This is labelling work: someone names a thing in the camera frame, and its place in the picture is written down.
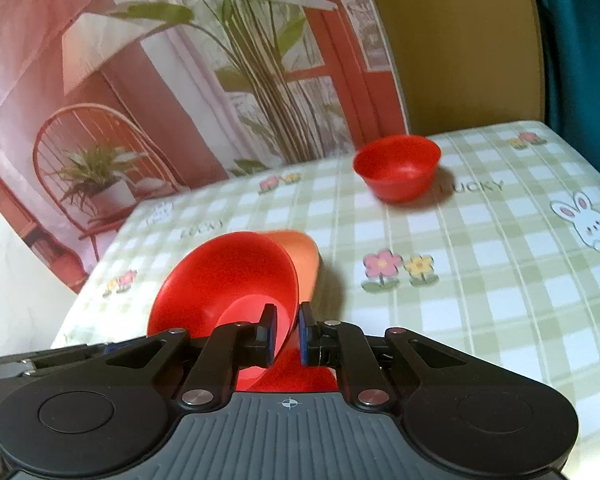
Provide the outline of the orange square plate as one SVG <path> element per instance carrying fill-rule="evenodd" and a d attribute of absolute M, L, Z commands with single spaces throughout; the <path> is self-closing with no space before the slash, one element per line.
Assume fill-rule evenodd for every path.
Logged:
<path fill-rule="evenodd" d="M 320 252 L 314 240 L 308 234 L 294 230 L 264 232 L 264 235 L 282 246 L 291 258 L 298 278 L 299 301 L 311 301 L 321 266 Z"/>

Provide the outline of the red bowl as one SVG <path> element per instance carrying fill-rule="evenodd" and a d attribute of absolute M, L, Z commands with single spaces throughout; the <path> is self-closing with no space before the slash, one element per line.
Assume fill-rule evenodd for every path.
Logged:
<path fill-rule="evenodd" d="M 378 200 L 400 204 L 422 196 L 436 176 L 441 148 L 423 136 L 387 136 L 354 156 L 352 167 Z"/>
<path fill-rule="evenodd" d="M 208 240 L 166 278 L 149 315 L 148 334 L 182 328 L 188 336 L 158 374 L 158 384 L 172 387 L 178 402 L 183 382 L 212 330 L 234 322 L 257 323 L 266 304 L 274 304 L 277 312 L 273 363 L 267 368 L 241 368 L 234 392 L 306 390 L 309 383 L 299 376 L 296 325 L 302 302 L 296 269 L 282 246 L 253 232 Z"/>

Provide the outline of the checkered bunny tablecloth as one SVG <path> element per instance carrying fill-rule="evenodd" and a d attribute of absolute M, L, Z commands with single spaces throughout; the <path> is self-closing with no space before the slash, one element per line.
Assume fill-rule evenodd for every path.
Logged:
<path fill-rule="evenodd" d="M 436 142 L 439 177 L 404 206 L 375 198 L 347 155 L 138 206 L 56 346 L 141 335 L 166 276 L 215 235 L 297 230 L 322 256 L 326 315 L 402 325 L 555 387 L 580 419 L 569 473 L 600 468 L 600 242 L 569 219 L 600 212 L 600 174 L 539 122 Z"/>

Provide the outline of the printed room backdrop cloth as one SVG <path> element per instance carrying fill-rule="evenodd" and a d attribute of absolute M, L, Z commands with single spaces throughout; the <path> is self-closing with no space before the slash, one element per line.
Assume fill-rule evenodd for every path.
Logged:
<path fill-rule="evenodd" d="M 374 0 L 0 0 L 0 211 L 72 290 L 144 200 L 404 132 Z"/>

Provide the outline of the wooden board panel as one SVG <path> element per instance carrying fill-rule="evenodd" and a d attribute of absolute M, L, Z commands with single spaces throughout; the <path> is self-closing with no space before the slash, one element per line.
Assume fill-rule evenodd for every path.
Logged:
<path fill-rule="evenodd" d="M 373 0 L 408 130 L 420 136 L 545 112 L 535 0 Z"/>

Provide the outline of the teal curtain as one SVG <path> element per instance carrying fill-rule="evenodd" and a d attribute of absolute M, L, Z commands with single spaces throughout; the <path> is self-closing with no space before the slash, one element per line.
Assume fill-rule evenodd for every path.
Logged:
<path fill-rule="evenodd" d="M 545 123 L 600 172 L 600 0 L 535 0 Z"/>

